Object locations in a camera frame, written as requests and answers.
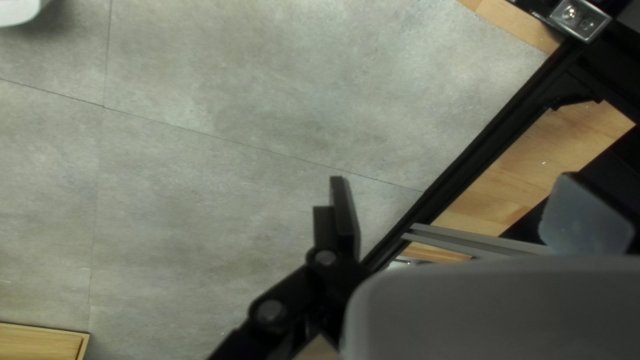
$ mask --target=bolt head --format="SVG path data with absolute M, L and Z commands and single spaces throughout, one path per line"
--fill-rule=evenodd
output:
M 259 323 L 270 324 L 282 317 L 284 311 L 285 308 L 282 302 L 276 299 L 268 299 L 258 306 L 255 317 Z
M 331 266 L 338 257 L 331 250 L 320 250 L 316 252 L 316 262 L 320 265 Z

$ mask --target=wooden board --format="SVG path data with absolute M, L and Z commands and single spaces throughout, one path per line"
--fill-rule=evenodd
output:
M 548 110 L 432 224 L 498 236 L 549 195 L 561 173 L 580 170 L 633 125 L 607 102 Z M 402 255 L 455 261 L 424 247 L 412 243 Z
M 82 360 L 89 334 L 0 323 L 0 360 Z
M 513 36 L 547 54 L 553 53 L 564 40 L 562 33 L 544 25 L 540 20 L 506 0 L 458 1 Z

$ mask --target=metal bracket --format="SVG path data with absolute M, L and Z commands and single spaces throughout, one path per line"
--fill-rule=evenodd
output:
M 547 20 L 584 42 L 591 42 L 611 21 L 611 16 L 586 0 L 562 0 Z

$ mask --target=black metal frame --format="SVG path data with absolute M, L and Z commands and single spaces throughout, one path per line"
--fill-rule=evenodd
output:
M 602 2 L 613 18 L 628 3 Z M 516 5 L 542 15 L 551 9 L 538 0 Z M 314 208 L 306 265 L 254 300 L 245 323 L 209 359 L 290 359 L 317 334 L 335 346 L 349 296 L 404 250 L 408 241 L 401 236 L 412 224 L 434 221 L 545 111 L 590 100 L 606 100 L 640 122 L 640 34 L 616 21 L 588 45 L 566 39 L 360 263 L 348 184 L 332 177 L 330 205 Z
M 360 228 L 344 178 L 330 178 L 329 198 L 314 207 L 306 264 L 255 299 L 209 360 L 291 359 L 318 334 L 337 346 L 347 301 L 371 272 L 358 262 Z
M 610 3 L 609 15 L 624 9 L 621 3 L 626 4 Z M 368 253 L 363 265 L 372 271 L 385 268 L 409 244 L 400 237 L 413 223 L 434 221 L 547 109 L 590 100 L 606 100 L 640 122 L 640 34 L 616 21 L 591 44 L 567 38 Z

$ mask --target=black metal bar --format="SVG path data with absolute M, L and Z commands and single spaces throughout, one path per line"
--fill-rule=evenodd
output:
M 509 100 L 458 158 L 366 255 L 362 264 L 378 271 L 391 262 L 408 241 L 400 239 L 415 223 L 430 224 L 471 185 L 535 120 L 552 106 L 548 97 L 556 81 L 580 56 L 585 45 L 568 38 Z

